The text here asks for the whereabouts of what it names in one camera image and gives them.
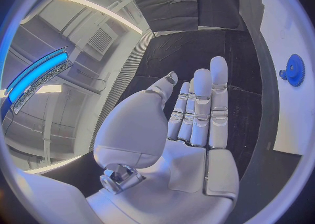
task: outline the air vent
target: air vent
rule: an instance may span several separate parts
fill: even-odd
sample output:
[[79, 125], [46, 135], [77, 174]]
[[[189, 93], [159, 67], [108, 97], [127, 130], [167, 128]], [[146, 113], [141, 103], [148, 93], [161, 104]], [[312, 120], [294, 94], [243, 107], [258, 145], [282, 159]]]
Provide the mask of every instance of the air vent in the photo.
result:
[[88, 44], [104, 55], [112, 41], [113, 38], [110, 37], [102, 28], [99, 28], [90, 38]]

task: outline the cable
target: cable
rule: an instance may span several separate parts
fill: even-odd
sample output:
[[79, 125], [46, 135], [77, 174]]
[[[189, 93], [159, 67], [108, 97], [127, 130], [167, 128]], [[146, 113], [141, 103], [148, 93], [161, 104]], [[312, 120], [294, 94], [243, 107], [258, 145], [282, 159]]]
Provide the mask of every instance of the cable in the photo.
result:
[[6, 133], [8, 132], [8, 129], [10, 128], [10, 126], [11, 126], [11, 124], [13, 122], [13, 119], [14, 119], [14, 113], [12, 111], [11, 111], [11, 113], [12, 113], [12, 120], [11, 120], [9, 126], [7, 127], [7, 129], [5, 130], [4, 136], [6, 136]]
[[103, 90], [106, 88], [106, 81], [105, 81], [105, 80], [103, 80], [103, 79], [98, 79], [98, 78], [94, 78], [94, 77], [88, 75], [87, 73], [82, 72], [80, 69], [77, 69], [77, 71], [78, 71], [79, 73], [82, 73], [82, 75], [87, 76], [87, 77], [89, 77], [89, 78], [91, 78], [91, 79], [103, 81], [105, 87], [104, 87], [102, 90], [99, 90], [99, 91], [103, 91]]

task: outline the white robotic hand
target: white robotic hand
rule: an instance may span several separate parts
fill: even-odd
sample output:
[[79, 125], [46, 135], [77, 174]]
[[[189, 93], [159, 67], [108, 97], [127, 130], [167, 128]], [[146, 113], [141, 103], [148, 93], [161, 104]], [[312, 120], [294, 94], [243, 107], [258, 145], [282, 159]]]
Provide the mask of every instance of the white robotic hand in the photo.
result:
[[167, 138], [182, 140], [193, 146], [226, 148], [227, 145], [227, 64], [223, 57], [214, 57], [210, 70], [199, 69], [190, 83], [186, 109], [176, 106], [169, 120]]
[[142, 180], [136, 168], [152, 166], [162, 155], [167, 119], [163, 108], [178, 78], [175, 72], [119, 103], [103, 122], [95, 140], [94, 158], [106, 168], [101, 182], [119, 193]]

